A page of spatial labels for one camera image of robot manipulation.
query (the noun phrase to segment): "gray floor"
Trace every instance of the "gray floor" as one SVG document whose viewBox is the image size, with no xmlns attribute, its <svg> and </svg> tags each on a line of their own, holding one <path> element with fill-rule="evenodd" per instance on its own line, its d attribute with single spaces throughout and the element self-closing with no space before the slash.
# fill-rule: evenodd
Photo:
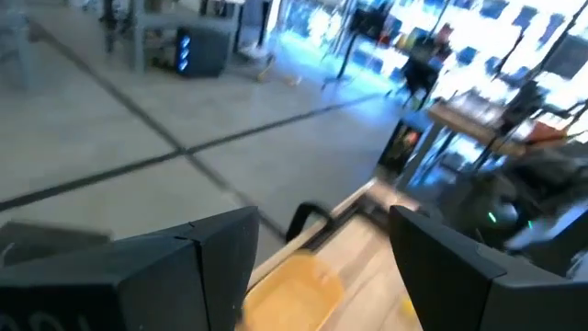
<svg viewBox="0 0 588 331">
<path fill-rule="evenodd" d="M 239 67 L 219 79 L 136 75 L 121 53 L 104 54 L 94 17 L 30 11 L 49 35 L 34 44 L 33 91 L 0 67 L 0 222 L 123 238 L 254 203 L 272 224 L 260 263 L 283 245 L 275 230 L 299 203 L 333 207 L 369 179 L 399 117 L 361 77 L 321 91 L 325 66 L 291 56 L 265 84 Z M 303 81 L 287 86 L 281 73 Z"/>
</svg>

